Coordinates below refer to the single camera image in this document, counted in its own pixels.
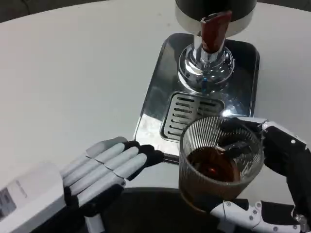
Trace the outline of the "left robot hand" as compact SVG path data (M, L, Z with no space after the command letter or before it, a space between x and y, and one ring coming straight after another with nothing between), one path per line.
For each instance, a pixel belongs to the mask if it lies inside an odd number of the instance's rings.
M1 188L0 230L75 233L86 226L90 233L103 233L101 212L127 181L163 160L152 145L115 137L94 144L63 170L39 164Z

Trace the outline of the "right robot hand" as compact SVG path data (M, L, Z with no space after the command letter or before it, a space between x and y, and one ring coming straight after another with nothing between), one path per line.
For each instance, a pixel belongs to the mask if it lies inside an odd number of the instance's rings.
M308 145L275 122L250 117L227 118L223 132L246 130L263 147L264 164L285 176L294 204L247 199L209 199L207 212L234 225L258 233L309 233L311 231L311 151Z

